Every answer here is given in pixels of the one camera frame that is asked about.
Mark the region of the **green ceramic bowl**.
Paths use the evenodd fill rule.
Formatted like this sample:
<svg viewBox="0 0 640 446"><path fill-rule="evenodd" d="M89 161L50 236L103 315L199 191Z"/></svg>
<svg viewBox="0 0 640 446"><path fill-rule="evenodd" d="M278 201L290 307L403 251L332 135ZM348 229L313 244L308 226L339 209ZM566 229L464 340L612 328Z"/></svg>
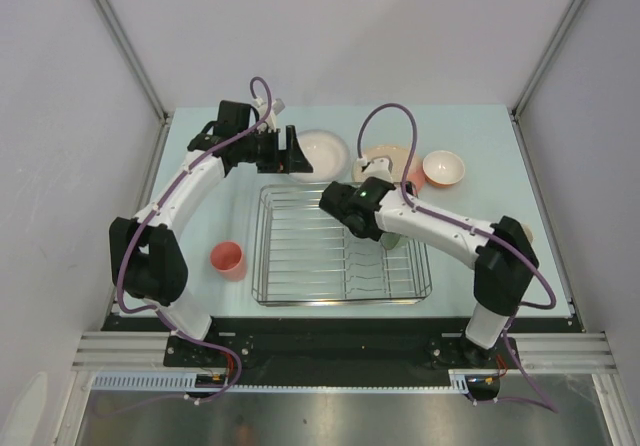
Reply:
<svg viewBox="0 0 640 446"><path fill-rule="evenodd" d="M393 250L403 245L403 236L397 233L385 232L380 237L380 244L385 250Z"/></svg>

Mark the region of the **white deep plate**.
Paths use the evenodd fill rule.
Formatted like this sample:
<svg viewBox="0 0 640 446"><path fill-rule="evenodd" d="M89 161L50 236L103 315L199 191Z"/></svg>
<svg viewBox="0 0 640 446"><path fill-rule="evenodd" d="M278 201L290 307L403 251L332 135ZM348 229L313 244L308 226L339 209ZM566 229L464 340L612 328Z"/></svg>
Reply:
<svg viewBox="0 0 640 446"><path fill-rule="evenodd" d="M292 173L300 183L327 183L341 179L350 164L346 142L329 131L310 130L298 135L301 149L313 167L312 173Z"/></svg>

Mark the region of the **orange and white bowl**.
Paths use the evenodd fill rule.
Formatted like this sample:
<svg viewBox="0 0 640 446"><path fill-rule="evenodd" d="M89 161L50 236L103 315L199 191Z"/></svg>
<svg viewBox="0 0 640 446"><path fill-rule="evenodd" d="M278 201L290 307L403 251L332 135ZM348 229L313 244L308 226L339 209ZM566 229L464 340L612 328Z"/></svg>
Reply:
<svg viewBox="0 0 640 446"><path fill-rule="evenodd" d="M447 188L460 183L466 169L462 159L453 152L439 150L425 156L422 163L426 181L439 188Z"/></svg>

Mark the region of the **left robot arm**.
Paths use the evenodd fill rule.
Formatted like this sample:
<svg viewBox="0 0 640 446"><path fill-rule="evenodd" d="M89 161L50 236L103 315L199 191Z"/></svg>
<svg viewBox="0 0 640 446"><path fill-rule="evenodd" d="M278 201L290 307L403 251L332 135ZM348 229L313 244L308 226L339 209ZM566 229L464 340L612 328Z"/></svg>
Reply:
<svg viewBox="0 0 640 446"><path fill-rule="evenodd" d="M109 227L111 271L116 299L142 301L142 310L165 318L172 331L189 336L186 353L197 364L214 363L221 342L209 334L211 316L187 289L188 267L179 238L205 197L241 163L260 174L310 173L294 126L279 136L281 99L251 103L223 100L215 120L192 138L179 170L159 196L133 218L116 218Z"/></svg>

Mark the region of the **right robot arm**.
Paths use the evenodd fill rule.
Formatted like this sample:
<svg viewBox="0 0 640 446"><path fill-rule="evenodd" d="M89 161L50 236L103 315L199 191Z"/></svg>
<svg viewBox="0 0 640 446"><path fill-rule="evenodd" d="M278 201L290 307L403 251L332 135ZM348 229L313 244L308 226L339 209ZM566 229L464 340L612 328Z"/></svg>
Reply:
<svg viewBox="0 0 640 446"><path fill-rule="evenodd" d="M319 207L357 238L378 242L385 234L407 237L471 269L476 305L459 348L473 367L484 367L496 357L496 342L539 266L517 220L504 216L490 223L455 215L429 206L406 186L375 177L359 186L330 183Z"/></svg>

